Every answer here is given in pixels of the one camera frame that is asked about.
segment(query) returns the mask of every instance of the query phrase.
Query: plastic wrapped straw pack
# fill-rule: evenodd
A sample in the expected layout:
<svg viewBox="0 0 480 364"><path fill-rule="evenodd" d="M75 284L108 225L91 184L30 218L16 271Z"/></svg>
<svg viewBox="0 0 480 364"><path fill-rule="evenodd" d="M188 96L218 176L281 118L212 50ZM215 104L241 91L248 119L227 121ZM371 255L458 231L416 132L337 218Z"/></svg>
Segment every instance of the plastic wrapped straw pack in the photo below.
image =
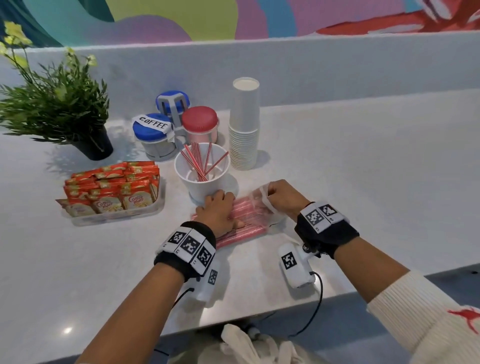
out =
<svg viewBox="0 0 480 364"><path fill-rule="evenodd" d="M233 202L230 218L245 222L245 227L236 229L217 239L216 248L241 242L265 234L268 228L279 223L285 215L278 212L268 201L268 184L253 190L247 196Z"/></svg>

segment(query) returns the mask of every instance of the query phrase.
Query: painted wall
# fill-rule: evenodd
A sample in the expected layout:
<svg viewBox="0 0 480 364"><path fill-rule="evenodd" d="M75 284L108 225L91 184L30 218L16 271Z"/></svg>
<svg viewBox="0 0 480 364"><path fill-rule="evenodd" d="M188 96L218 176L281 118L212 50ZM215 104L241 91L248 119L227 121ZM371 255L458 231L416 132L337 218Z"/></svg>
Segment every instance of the painted wall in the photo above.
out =
<svg viewBox="0 0 480 364"><path fill-rule="evenodd" d="M2 0L38 47L480 28L480 0Z"/></svg>

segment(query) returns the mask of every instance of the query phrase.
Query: person's left hand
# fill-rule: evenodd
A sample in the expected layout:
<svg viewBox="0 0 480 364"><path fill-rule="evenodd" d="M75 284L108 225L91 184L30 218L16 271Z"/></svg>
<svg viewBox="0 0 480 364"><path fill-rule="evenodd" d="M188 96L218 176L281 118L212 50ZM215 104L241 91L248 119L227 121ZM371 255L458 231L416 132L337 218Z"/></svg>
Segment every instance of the person's left hand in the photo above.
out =
<svg viewBox="0 0 480 364"><path fill-rule="evenodd" d="M232 192L218 190L213 196L205 197L205 207L197 207L195 221L201 222L212 229L218 238L233 229L243 228L245 223L237 219L230 219L235 196Z"/></svg>

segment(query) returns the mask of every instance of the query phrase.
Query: red lid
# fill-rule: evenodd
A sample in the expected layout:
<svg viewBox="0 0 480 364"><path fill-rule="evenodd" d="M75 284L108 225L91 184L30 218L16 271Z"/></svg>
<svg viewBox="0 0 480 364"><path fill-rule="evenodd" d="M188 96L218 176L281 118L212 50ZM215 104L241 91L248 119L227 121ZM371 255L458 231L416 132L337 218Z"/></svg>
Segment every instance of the red lid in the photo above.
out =
<svg viewBox="0 0 480 364"><path fill-rule="evenodd" d="M218 124L218 116L215 110L208 106L189 108L183 113L181 118L185 130L192 133L206 133Z"/></svg>

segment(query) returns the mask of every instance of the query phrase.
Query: black plant pot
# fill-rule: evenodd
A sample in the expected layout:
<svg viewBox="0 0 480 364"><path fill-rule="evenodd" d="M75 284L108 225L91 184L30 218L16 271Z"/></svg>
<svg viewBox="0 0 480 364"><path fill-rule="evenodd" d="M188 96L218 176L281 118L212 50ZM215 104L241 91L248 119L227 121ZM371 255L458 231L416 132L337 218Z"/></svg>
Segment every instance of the black plant pot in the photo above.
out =
<svg viewBox="0 0 480 364"><path fill-rule="evenodd" d="M90 160L102 160L113 153L112 143L105 127L90 134L91 138L72 141L72 145Z"/></svg>

